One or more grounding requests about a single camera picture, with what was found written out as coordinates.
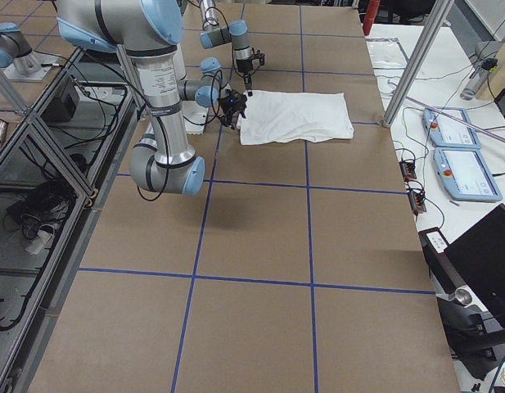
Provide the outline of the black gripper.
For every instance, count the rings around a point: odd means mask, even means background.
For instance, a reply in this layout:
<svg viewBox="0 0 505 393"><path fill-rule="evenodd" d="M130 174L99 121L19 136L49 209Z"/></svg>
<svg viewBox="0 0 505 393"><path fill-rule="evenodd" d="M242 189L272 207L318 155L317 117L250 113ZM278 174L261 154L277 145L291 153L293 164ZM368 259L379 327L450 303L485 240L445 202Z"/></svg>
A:
<svg viewBox="0 0 505 393"><path fill-rule="evenodd" d="M250 92L250 75L255 71L254 60L252 57L246 59L237 59L235 60L235 64L237 67L237 72L243 76L243 82L245 85L246 91Z"/></svg>
<svg viewBox="0 0 505 393"><path fill-rule="evenodd" d="M246 84L246 91L248 97L252 97L253 89L251 84ZM219 107L221 108L221 124L224 127L241 129L241 122L245 114L247 96L244 93L239 93L237 90L228 90L225 97L219 99ZM236 117L235 124L233 123L233 116Z"/></svg>

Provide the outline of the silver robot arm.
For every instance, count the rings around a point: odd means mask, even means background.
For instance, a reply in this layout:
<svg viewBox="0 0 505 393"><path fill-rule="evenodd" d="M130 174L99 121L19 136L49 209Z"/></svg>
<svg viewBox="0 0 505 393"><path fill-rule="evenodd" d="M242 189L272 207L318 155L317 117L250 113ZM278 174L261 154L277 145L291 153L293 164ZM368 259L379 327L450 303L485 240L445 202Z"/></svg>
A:
<svg viewBox="0 0 505 393"><path fill-rule="evenodd" d="M124 47L130 70L140 83L149 132L133 148L130 174L148 192L195 195L202 186L205 161L187 140L182 104L218 103L219 117L232 125L248 96L230 88L214 58L203 62L203 78L188 87L174 70L174 55L183 39L183 18L175 1L60 1L57 22L61 37L86 49L114 53Z"/></svg>
<svg viewBox="0 0 505 393"><path fill-rule="evenodd" d="M254 62L262 66L264 54L251 46L247 23L243 19L228 23L214 1L199 1L198 7L201 13L201 46L211 49L227 43L232 45L232 66L243 79L247 96L251 97Z"/></svg>

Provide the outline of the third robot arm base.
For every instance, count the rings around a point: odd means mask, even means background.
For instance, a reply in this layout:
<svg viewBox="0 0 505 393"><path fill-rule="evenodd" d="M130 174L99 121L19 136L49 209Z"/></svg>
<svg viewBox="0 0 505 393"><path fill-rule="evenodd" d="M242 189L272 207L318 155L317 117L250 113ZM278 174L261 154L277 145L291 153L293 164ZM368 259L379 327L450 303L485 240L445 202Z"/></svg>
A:
<svg viewBox="0 0 505 393"><path fill-rule="evenodd" d="M0 68L5 76L16 82L40 82L59 56L36 52L13 22L0 23Z"/></svg>

